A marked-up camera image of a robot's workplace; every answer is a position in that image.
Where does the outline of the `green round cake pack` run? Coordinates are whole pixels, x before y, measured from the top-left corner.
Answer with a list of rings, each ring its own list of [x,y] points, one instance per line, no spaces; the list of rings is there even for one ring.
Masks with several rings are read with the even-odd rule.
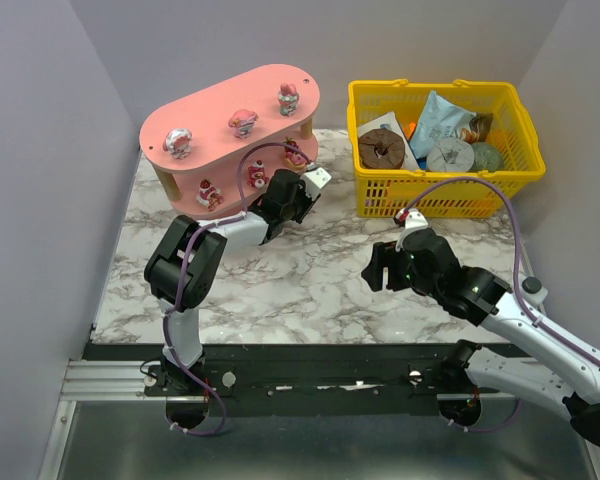
[[[476,142],[472,145],[472,150],[474,154],[472,170],[474,172],[493,173],[504,169],[504,159],[495,146],[486,142]]]

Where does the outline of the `yellow plastic basket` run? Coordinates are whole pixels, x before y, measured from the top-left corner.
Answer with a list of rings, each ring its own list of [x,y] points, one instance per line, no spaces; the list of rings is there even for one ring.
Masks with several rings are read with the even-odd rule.
[[[354,80],[348,86],[347,127],[352,146],[357,214],[366,218],[390,218],[425,189],[455,176],[424,170],[367,169],[361,163],[359,127],[393,112],[402,126],[420,116],[428,94],[435,91],[469,111],[493,116],[486,142],[498,149],[504,168],[470,172],[467,179],[446,184],[427,194],[416,207],[434,218],[488,218],[503,206],[479,179],[497,186],[513,198],[527,185],[542,179],[546,166],[531,117],[516,88],[507,82],[469,81],[414,83],[407,79]]]

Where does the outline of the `strawberry donut toy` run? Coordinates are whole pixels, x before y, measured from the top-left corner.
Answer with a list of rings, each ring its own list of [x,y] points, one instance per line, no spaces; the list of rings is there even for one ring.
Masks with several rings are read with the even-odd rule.
[[[300,153],[298,143],[292,137],[286,137],[284,142],[284,158],[292,170],[301,170],[306,167],[307,161]]]

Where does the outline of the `pink white hooded toy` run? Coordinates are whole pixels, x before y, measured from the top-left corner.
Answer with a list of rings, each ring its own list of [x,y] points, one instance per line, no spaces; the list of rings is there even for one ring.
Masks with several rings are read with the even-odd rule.
[[[165,137],[162,148],[174,159],[185,159],[191,151],[192,132],[186,128],[172,129]]]

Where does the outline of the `brown round cake pack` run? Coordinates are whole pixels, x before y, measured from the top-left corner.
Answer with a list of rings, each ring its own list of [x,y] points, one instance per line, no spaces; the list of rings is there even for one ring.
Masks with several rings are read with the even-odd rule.
[[[361,135],[358,150],[360,162],[366,169],[395,170],[404,165],[404,140],[388,129],[377,128]]]

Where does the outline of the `pink strawberry bear toy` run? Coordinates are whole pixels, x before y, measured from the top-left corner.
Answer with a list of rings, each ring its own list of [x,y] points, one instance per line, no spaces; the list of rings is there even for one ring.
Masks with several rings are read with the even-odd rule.
[[[255,189],[262,189],[267,186],[269,177],[266,174],[264,162],[255,160],[248,167],[248,184]]]

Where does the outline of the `red white bow toy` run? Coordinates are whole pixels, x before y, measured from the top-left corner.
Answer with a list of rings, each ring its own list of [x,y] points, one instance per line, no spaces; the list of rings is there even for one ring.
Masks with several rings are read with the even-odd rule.
[[[196,199],[197,202],[209,212],[214,211],[224,202],[221,191],[217,189],[209,179],[203,179],[200,182]]]

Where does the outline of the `pink wide-eared toy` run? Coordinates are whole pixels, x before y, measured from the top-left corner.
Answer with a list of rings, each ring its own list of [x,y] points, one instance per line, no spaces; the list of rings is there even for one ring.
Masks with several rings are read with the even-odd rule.
[[[233,135],[238,139],[248,137],[259,119],[258,114],[249,109],[239,109],[228,120],[228,127],[233,130]]]

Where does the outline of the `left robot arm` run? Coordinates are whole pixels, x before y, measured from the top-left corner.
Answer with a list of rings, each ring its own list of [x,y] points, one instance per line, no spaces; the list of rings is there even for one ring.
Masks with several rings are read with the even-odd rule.
[[[210,395],[208,386],[193,379],[211,379],[204,365],[199,307],[223,256],[272,241],[289,222],[302,223],[330,180],[322,168],[302,175],[279,169],[245,211],[200,222],[180,215],[171,223],[144,270],[165,315],[160,364],[144,373],[146,395]]]

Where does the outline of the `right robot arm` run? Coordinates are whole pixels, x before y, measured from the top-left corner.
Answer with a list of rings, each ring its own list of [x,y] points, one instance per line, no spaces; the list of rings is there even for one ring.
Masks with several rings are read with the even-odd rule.
[[[374,292],[410,289],[430,297],[449,315],[519,347],[533,363],[475,346],[460,367],[475,386],[550,410],[600,447],[600,349],[518,300],[506,281],[483,268],[461,265],[433,229],[408,229],[394,242],[374,244],[361,277]]]

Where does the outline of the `light blue snack bag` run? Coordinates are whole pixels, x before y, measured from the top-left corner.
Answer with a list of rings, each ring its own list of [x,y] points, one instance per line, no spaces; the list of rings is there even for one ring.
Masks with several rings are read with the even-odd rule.
[[[410,148],[417,159],[427,157],[443,138],[456,138],[469,143],[475,134],[471,122],[475,112],[459,107],[432,90],[416,123]]]

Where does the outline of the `white flat packet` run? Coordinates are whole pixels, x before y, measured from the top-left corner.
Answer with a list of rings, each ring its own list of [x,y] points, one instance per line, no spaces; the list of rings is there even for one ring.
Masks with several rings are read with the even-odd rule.
[[[384,129],[391,131],[398,135],[402,140],[405,139],[401,125],[399,124],[396,114],[394,111],[390,111],[384,115],[381,115],[363,125],[357,127],[357,136],[362,135],[376,129]]]

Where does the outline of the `pink flower-ring bunny toy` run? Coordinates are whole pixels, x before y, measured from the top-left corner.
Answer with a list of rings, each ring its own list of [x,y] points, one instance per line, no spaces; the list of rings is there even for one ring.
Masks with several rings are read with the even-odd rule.
[[[299,93],[293,83],[281,83],[278,91],[279,111],[282,116],[293,116],[299,103]]]

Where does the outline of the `pink three-tier shelf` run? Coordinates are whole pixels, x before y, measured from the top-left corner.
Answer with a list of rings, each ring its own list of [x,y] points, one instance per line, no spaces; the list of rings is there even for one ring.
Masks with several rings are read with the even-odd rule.
[[[293,83],[299,93],[293,116],[280,114],[281,83]],[[289,167],[284,158],[286,137],[292,137],[311,161],[317,159],[312,119],[319,101],[318,83],[301,68],[259,66],[156,109],[141,127],[140,147],[178,213],[195,220],[231,215],[260,193],[248,184],[248,167],[255,160],[264,162],[268,176]],[[228,127],[229,118],[239,109],[253,110],[259,116],[244,139],[236,138]],[[174,159],[162,148],[166,135],[175,128],[189,129],[193,135],[185,159]],[[196,199],[203,179],[209,179],[224,197],[212,212]]]

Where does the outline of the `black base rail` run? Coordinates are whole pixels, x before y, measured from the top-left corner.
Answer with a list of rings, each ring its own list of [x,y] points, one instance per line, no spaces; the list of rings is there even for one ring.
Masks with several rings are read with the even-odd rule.
[[[88,345],[69,364],[61,397],[73,401],[150,401],[218,417],[437,415],[444,401],[471,407],[495,395],[442,362],[454,344],[209,344],[193,371],[223,400],[150,345]]]

